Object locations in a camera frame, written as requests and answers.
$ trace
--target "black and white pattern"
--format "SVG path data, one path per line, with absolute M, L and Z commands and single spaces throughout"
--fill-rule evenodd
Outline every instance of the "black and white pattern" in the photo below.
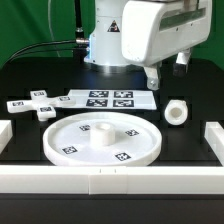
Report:
M 108 100 L 88 100 L 87 107 L 107 107 Z
M 74 146 L 70 146 L 70 147 L 67 147 L 67 148 L 64 148 L 62 149 L 67 155 L 68 154 L 72 154 L 72 153 L 75 153 L 75 152 L 78 152 L 78 150 L 74 147 Z
M 24 103 L 23 103 L 23 101 L 20 101 L 20 102 L 14 102 L 14 103 L 12 103 L 12 105 L 13 105 L 14 107 L 24 106 Z
M 133 98 L 132 91 L 115 91 L 114 98 Z
M 70 97 L 68 97 L 68 96 L 61 96 L 61 97 L 59 97 L 59 100 L 60 100 L 60 101 L 69 101 L 69 100 L 71 100 L 71 99 L 70 99 Z
M 129 156 L 125 152 L 117 154 L 117 155 L 115 155 L 115 157 L 117 157 L 117 159 L 119 159 L 120 161 L 125 161 L 125 160 L 128 160 L 128 159 L 131 159 L 131 156 Z
M 113 107 L 134 107 L 134 100 L 114 100 Z
M 89 97 L 95 98 L 107 98 L 109 96 L 109 91 L 90 91 Z
M 131 137 L 135 136 L 135 135 L 139 135 L 139 133 L 137 131 L 135 131 L 134 129 L 130 130 L 130 131 L 126 131 L 125 133 Z
M 44 96 L 45 93 L 44 92 L 35 92 L 33 93 L 34 96 Z
M 51 107 L 41 107 L 40 111 L 41 112 L 49 112 L 49 111 L 52 111 L 52 109 L 51 109 Z
M 90 126 L 89 125 L 84 125 L 84 126 L 81 126 L 79 127 L 82 131 L 88 131 L 90 130 Z

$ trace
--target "black cable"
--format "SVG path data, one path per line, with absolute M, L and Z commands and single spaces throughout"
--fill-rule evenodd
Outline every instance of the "black cable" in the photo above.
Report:
M 21 53 L 16 55 L 14 58 L 11 58 L 10 60 L 7 61 L 7 63 L 12 62 L 14 59 L 18 58 L 18 57 L 22 57 L 24 55 L 27 54 L 35 54 L 35 53 L 45 53 L 45 52 L 54 52 L 54 51 L 74 51 L 74 50 L 86 50 L 86 48 L 63 48 L 63 49 L 51 49 L 51 50 L 40 50 L 40 51 L 29 51 L 29 52 L 25 52 L 25 53 Z
M 30 49 L 34 49 L 37 47 L 44 47 L 44 46 L 51 46 L 51 45 L 63 45 L 63 44 L 75 44 L 76 41 L 75 40 L 63 40 L 63 41 L 52 41 L 52 42 L 45 42 L 45 43 L 39 43 L 39 44 L 33 44 L 30 46 L 27 46 L 25 48 L 22 48 L 18 51 L 16 51 L 13 55 L 11 55 L 8 60 L 3 64 L 2 68 L 9 63 L 10 61 L 12 61 L 14 58 L 19 57 L 20 55 L 22 55 L 22 53 L 30 50 Z
M 14 57 L 17 54 L 21 54 L 25 51 L 28 51 L 30 49 L 37 48 L 37 47 L 44 47 L 44 46 L 51 46 L 51 45 L 62 45 L 62 44 L 75 44 L 75 43 L 76 43 L 75 40 L 63 40 L 63 41 L 52 41 L 52 42 L 33 44 L 33 45 L 22 48 L 21 50 L 15 52 L 10 58 Z
M 82 14 L 81 14 L 81 4 L 80 0 L 74 0 L 75 5 L 75 17 L 76 17 L 76 38 L 83 38 L 84 31 L 82 28 Z
M 64 49 L 51 49 L 51 50 L 39 50 L 39 51 L 29 51 L 29 52 L 26 52 L 30 49 L 33 49 L 33 48 L 37 48 L 37 47 L 41 47 L 41 46 L 51 46 L 51 45 L 55 45 L 55 44 L 68 44 L 68 43 L 75 43 L 75 41 L 54 41 L 54 42 L 48 42 L 48 43 L 41 43 L 41 44 L 35 44 L 35 45 L 31 45 L 31 46 L 28 46 L 28 47 L 25 47 L 19 51 L 17 51 L 16 53 L 14 53 L 2 66 L 2 68 L 10 63 L 11 61 L 13 61 L 15 58 L 17 57 L 21 57 L 21 56 L 24 56 L 24 55 L 27 55 L 27 54 L 34 54 L 34 53 L 43 53 L 43 52 L 53 52 L 53 51 L 73 51 L 73 50 L 86 50 L 86 48 L 81 48 L 81 47 L 73 47 L 73 48 L 64 48 Z

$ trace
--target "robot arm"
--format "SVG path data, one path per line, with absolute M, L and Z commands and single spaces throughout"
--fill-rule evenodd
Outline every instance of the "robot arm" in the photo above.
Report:
M 190 48 L 208 38 L 211 15 L 212 0 L 131 0 L 123 11 L 122 54 L 158 89 L 157 63 L 179 52 L 177 63 L 188 63 Z

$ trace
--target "white wall block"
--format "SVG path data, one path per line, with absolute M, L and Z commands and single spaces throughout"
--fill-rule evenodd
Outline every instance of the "white wall block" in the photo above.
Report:
M 0 166 L 0 193 L 88 194 L 88 169 Z
M 12 124 L 9 120 L 0 121 L 0 154 L 12 138 Z
M 127 194 L 224 194 L 223 167 L 129 167 L 127 175 Z
M 224 194 L 224 168 L 0 166 L 0 193 Z
M 126 194 L 126 167 L 102 167 L 89 175 L 89 194 Z
M 205 127 L 205 139 L 224 166 L 224 130 L 218 122 L 207 122 Z

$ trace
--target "white plastic part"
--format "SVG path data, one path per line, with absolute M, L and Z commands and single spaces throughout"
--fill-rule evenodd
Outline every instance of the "white plastic part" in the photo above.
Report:
M 49 118 L 56 117 L 54 107 L 45 105 L 37 108 L 37 116 L 39 121 L 47 121 Z
M 75 105 L 75 97 L 60 96 L 48 98 L 45 90 L 31 91 L 32 100 L 19 100 L 7 102 L 9 113 L 26 112 L 36 110 L 39 121 L 47 121 L 56 117 L 54 107 L 67 108 Z
M 185 101 L 171 100 L 165 109 L 165 118 L 169 124 L 181 125 L 188 116 L 188 108 Z
M 0 121 L 0 154 L 12 138 L 12 124 L 9 120 Z
M 97 122 L 90 129 L 90 144 L 94 147 L 109 146 L 115 142 L 114 125 Z
M 94 137 L 98 136 L 94 140 L 90 130 L 96 123 L 110 125 L 108 132 L 93 131 Z M 113 112 L 64 118 L 51 125 L 43 136 L 45 155 L 59 166 L 146 166 L 158 157 L 161 141 L 161 133 L 152 123 Z
M 122 20 L 122 54 L 127 61 L 149 67 L 205 41 L 211 27 L 212 0 L 199 1 L 201 17 L 192 16 L 183 24 L 175 24 L 180 22 L 175 16 L 182 14 L 183 9 L 184 1 L 129 1 Z M 160 27 L 163 19 L 170 24 L 164 29 Z
M 72 89 L 68 96 L 76 99 L 76 104 L 71 108 L 119 110 L 156 110 L 157 108 L 152 91 Z
M 95 0 L 96 27 L 90 35 L 86 62 L 98 66 L 127 66 L 121 53 L 122 13 L 128 0 Z
M 223 167 L 0 166 L 0 193 L 224 194 Z
M 224 166 L 224 130 L 218 122 L 207 122 L 205 139 Z

